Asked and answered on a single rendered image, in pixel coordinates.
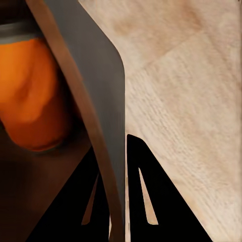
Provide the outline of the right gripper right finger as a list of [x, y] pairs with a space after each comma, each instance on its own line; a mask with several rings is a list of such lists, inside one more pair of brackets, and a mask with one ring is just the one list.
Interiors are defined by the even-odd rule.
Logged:
[[[212, 242], [144, 140], [127, 134], [131, 242]], [[158, 225], [147, 222], [139, 168]]]

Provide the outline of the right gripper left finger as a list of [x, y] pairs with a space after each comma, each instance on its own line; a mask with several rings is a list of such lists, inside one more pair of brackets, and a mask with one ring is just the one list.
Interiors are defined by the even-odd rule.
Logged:
[[[89, 224], [81, 225], [97, 181]], [[25, 242], [109, 242], [110, 212], [93, 146]]]

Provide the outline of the trash can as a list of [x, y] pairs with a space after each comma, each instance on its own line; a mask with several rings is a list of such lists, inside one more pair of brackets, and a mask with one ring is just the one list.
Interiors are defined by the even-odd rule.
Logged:
[[[109, 242], [126, 242], [125, 69], [117, 48], [78, 0], [0, 0], [0, 21], [36, 20], [77, 104], [69, 138], [30, 153], [0, 121], [0, 242], [25, 242], [93, 146], [107, 196]], [[90, 222], [97, 181], [81, 225]]]

